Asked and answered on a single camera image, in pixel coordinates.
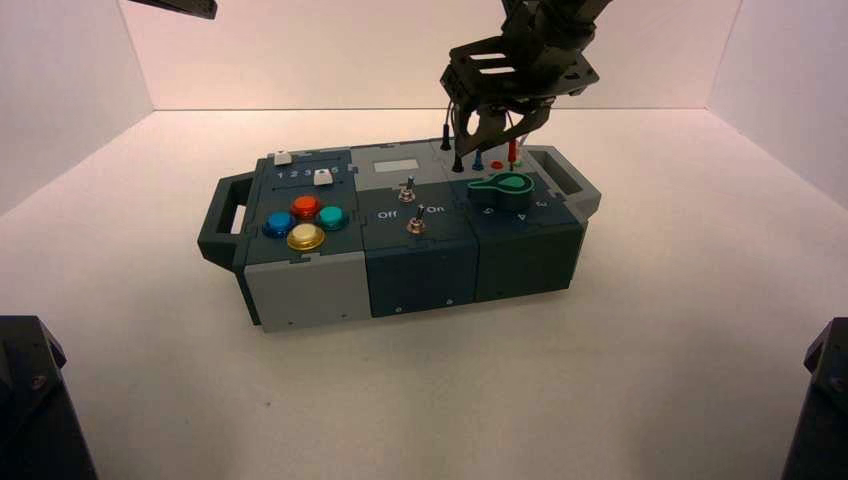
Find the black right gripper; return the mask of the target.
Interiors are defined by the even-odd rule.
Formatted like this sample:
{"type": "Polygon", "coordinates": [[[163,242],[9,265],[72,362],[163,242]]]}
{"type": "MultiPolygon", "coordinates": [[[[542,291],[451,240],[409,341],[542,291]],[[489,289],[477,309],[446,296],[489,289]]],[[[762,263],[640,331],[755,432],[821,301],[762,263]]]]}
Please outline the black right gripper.
{"type": "Polygon", "coordinates": [[[540,102],[514,125],[518,143],[525,144],[549,120],[553,98],[577,96],[599,80],[580,50],[527,38],[489,37],[455,47],[449,57],[440,83],[455,104],[457,157],[503,142],[507,108],[524,112],[540,102]],[[479,119],[471,131],[474,115],[479,119]]]}

